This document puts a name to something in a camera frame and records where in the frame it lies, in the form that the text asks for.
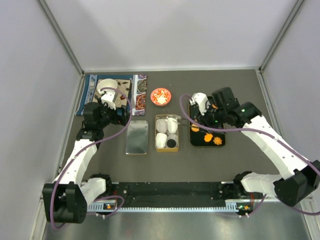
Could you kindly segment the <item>orange round cookie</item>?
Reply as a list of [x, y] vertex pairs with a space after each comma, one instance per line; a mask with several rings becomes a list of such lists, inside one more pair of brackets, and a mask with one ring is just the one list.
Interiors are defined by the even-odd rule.
[[200, 131], [199, 126], [197, 126], [196, 124], [192, 124], [192, 125], [190, 126], [190, 129], [191, 129], [193, 132], [199, 132], [199, 131]]

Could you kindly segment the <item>black serving tongs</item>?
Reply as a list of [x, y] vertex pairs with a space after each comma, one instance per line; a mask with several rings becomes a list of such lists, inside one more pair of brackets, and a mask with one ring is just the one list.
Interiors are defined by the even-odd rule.
[[193, 124], [188, 119], [181, 117], [179, 115], [176, 117], [176, 121], [177, 121], [177, 124], [181, 126], [191, 126]]

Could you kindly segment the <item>black sandwich cookie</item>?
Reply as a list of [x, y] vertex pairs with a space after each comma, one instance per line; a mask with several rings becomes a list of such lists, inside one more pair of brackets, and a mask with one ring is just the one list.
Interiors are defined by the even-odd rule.
[[176, 148], [177, 147], [177, 141], [175, 139], [167, 140], [166, 144], [169, 148]]

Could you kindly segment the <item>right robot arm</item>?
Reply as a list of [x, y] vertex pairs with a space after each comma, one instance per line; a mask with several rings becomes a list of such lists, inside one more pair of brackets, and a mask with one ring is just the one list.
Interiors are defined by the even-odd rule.
[[313, 162], [293, 150], [270, 126], [262, 112], [251, 102], [240, 104], [230, 87], [221, 88], [208, 97], [195, 93], [190, 107], [194, 118], [212, 131], [228, 124], [255, 143], [271, 160], [279, 174], [258, 174], [246, 171], [235, 177], [233, 192], [245, 198], [251, 192], [277, 197], [287, 206], [294, 207], [315, 191], [320, 183], [320, 162]]

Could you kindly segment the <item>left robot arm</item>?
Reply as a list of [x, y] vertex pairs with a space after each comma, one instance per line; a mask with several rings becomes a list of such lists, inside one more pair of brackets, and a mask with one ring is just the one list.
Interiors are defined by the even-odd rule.
[[72, 223], [81, 224], [87, 215], [88, 206], [99, 196], [109, 198], [114, 191], [109, 176], [96, 174], [82, 183], [92, 157], [102, 142], [112, 139], [104, 137], [104, 128], [110, 124], [129, 126], [132, 104], [112, 109], [107, 103], [89, 102], [83, 109], [83, 121], [76, 135], [74, 147], [60, 174], [42, 189], [45, 215], [53, 228]]

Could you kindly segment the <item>orange fish shaped cookie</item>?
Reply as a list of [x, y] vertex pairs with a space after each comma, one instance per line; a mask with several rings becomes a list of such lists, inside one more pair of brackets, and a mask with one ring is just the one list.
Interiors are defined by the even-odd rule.
[[204, 141], [205, 141], [206, 143], [210, 142], [212, 139], [213, 139], [213, 135], [212, 135], [211, 133], [206, 133], [206, 134], [204, 135]]

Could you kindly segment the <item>floral square coaster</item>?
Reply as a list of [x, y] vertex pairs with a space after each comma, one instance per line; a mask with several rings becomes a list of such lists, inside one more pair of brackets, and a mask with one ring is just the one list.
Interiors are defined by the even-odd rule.
[[[132, 82], [131, 80], [127, 79], [114, 79], [117, 80], [118, 86], [117, 89], [124, 93], [127, 97], [129, 96], [129, 91], [131, 90]], [[97, 91], [97, 88], [94, 92], [92, 102], [98, 102], [98, 98], [101, 98], [102, 95], [100, 95]], [[115, 101], [116, 107], [122, 107], [127, 105], [127, 100], [119, 93], [117, 93], [117, 98]]]

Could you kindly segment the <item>orange flower cookie bottom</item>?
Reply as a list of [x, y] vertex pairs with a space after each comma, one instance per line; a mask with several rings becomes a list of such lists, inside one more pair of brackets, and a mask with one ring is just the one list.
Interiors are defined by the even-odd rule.
[[216, 136], [213, 138], [213, 143], [217, 146], [220, 146], [223, 144], [223, 140], [220, 137]]

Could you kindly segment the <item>black rectangular tray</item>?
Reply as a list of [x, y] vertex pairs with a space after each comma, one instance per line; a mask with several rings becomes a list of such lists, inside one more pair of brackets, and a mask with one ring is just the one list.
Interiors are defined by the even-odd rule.
[[[188, 115], [195, 122], [197, 122], [197, 120], [195, 119], [195, 116], [197, 115], [197, 111], [198, 110], [195, 107], [191, 106], [190, 103], [188, 104]], [[224, 125], [223, 126], [212, 126], [211, 128], [224, 129]], [[213, 138], [220, 137], [223, 141], [222, 145], [215, 145], [213, 143], [213, 138], [210, 142], [205, 142], [204, 136], [206, 133], [212, 134]], [[193, 132], [191, 130], [191, 125], [190, 125], [190, 130], [189, 130], [189, 136], [190, 136], [190, 143], [196, 147], [221, 148], [221, 147], [225, 146], [225, 144], [226, 144], [226, 134], [225, 133], [223, 133], [223, 132], [209, 132], [209, 131], [204, 130], [202, 128], [200, 129], [199, 132]]]

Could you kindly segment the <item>white ceramic cup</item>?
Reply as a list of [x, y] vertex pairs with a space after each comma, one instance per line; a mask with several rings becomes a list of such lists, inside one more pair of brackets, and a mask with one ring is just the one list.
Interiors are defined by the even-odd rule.
[[115, 93], [113, 89], [117, 89], [118, 81], [112, 78], [100, 79], [97, 83], [96, 89], [100, 95], [107, 92]]

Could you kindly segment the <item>white paper cup top-right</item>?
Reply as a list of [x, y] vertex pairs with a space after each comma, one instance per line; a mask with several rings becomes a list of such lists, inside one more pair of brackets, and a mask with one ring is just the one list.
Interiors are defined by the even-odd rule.
[[175, 134], [178, 130], [178, 121], [173, 117], [167, 118], [167, 130], [170, 134]]

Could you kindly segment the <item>white paper cup bottom-right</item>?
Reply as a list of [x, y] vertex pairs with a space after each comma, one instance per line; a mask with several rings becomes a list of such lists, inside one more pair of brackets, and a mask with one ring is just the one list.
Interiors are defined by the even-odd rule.
[[176, 142], [177, 142], [176, 148], [179, 147], [179, 138], [178, 138], [178, 135], [176, 135], [176, 134], [170, 134], [170, 135], [167, 137], [167, 140], [169, 140], [169, 139], [174, 139], [174, 140], [176, 140]]

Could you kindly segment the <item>gold cookie tin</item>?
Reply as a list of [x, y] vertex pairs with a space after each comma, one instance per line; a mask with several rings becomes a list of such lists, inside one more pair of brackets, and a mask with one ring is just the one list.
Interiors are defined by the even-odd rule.
[[[178, 129], [176, 131], [176, 133], [174, 133], [175, 135], [178, 135], [178, 147], [177, 148], [168, 148], [167, 145], [165, 144], [165, 148], [156, 148], [156, 135], [157, 133], [159, 133], [157, 130], [156, 130], [156, 121], [158, 119], [167, 119], [168, 118], [175, 118], [177, 119], [177, 116], [178, 115], [175, 115], [175, 114], [160, 114], [160, 115], [156, 115], [155, 116], [155, 149], [157, 152], [162, 152], [162, 153], [169, 153], [169, 152], [177, 152], [179, 150], [179, 146], [180, 146], [180, 143], [179, 143], [179, 125], [178, 125]], [[167, 130], [166, 132], [166, 135], [169, 136], [169, 135], [172, 135], [169, 133], [169, 131]]]

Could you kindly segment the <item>blue patterned placemat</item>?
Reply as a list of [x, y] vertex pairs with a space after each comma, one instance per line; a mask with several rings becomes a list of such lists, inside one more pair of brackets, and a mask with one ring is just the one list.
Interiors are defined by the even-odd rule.
[[98, 80], [102, 79], [131, 80], [128, 98], [133, 107], [132, 115], [145, 115], [148, 83], [148, 76], [146, 74], [87, 74], [84, 80], [82, 96], [75, 112], [77, 116], [83, 115], [85, 104], [92, 102]]

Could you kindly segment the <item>white paper cup top-left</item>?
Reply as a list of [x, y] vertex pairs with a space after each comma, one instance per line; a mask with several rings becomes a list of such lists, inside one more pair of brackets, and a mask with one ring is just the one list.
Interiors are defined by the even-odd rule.
[[158, 119], [156, 121], [156, 130], [159, 133], [166, 134], [168, 130], [168, 123], [166, 119]]

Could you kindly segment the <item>red patterned small bowl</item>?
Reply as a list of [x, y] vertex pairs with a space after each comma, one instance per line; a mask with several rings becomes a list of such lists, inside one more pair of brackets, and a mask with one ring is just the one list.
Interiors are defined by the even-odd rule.
[[159, 87], [151, 92], [150, 99], [156, 106], [164, 107], [171, 101], [172, 94], [168, 89]]

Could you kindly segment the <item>white paper cup bottom-left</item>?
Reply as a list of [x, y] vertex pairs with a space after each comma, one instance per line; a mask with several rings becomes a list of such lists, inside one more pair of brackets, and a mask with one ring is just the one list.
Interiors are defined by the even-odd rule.
[[155, 137], [155, 146], [157, 149], [163, 149], [166, 146], [167, 135], [165, 133], [157, 133]]

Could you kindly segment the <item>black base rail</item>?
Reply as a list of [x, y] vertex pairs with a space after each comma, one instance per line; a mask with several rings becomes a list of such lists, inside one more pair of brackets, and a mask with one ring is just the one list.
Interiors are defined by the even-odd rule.
[[221, 182], [119, 182], [108, 192], [124, 198], [125, 208], [224, 207], [238, 199], [232, 183]]

